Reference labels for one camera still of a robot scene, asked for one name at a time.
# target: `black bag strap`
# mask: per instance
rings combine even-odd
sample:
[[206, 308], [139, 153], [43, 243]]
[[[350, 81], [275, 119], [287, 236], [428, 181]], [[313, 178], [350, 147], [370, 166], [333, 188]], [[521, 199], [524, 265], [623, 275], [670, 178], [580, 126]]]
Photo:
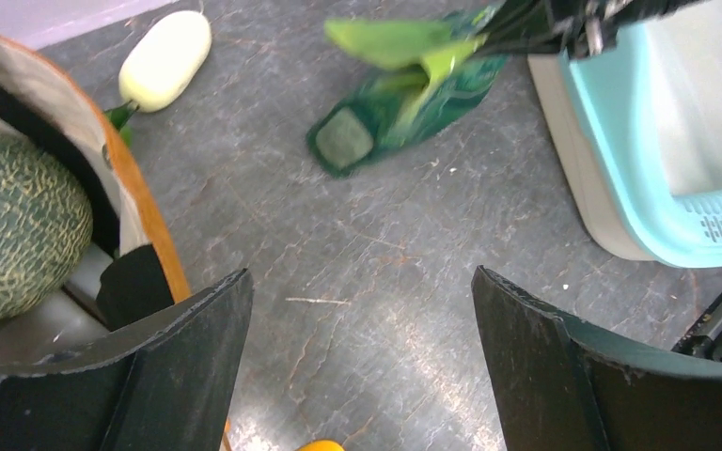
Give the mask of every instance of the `black bag strap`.
[[101, 180], [86, 157], [63, 132], [1, 85], [0, 118], [28, 137], [35, 146], [54, 156], [79, 180], [92, 206], [92, 240], [104, 252], [114, 255], [119, 246], [120, 222]]

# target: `textured green melon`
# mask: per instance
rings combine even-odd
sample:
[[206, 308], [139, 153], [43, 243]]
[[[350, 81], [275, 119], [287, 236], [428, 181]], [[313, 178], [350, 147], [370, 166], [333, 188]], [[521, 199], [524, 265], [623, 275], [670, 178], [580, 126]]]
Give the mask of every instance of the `textured green melon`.
[[23, 136], [0, 132], [0, 319], [58, 289], [92, 235], [78, 180]]

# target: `toy leek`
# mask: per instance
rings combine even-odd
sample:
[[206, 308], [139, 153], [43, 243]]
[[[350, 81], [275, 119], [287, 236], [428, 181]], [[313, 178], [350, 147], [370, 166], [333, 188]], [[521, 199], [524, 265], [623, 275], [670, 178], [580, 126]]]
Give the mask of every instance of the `toy leek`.
[[346, 177], [431, 138], [485, 98], [507, 57], [474, 55], [495, 8], [453, 12], [439, 21], [332, 20], [325, 34], [377, 69], [306, 135], [310, 151]]

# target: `scratched tabletop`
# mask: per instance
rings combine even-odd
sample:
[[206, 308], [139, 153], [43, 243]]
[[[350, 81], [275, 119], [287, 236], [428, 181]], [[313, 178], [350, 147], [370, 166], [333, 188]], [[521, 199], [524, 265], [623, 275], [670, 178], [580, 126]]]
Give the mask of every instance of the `scratched tabletop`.
[[184, 0], [43, 50], [103, 107], [160, 16], [203, 7], [212, 51], [136, 116], [133, 152], [194, 289], [247, 267], [253, 319], [231, 403], [238, 450], [502, 450], [470, 294], [485, 265], [549, 303], [669, 349], [722, 269], [609, 255], [583, 228], [524, 59], [431, 141], [331, 179], [306, 130], [367, 68], [329, 17], [429, 18], [481, 2]]

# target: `light blue basket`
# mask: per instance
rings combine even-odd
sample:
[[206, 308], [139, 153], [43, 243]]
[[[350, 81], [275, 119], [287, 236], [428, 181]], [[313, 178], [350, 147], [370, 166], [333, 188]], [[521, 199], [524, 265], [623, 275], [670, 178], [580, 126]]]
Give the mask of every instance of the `light blue basket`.
[[720, 267], [722, 190], [671, 194], [647, 86], [648, 44], [645, 25], [633, 25], [620, 31], [617, 50], [561, 64], [569, 95], [635, 243], [667, 265]]

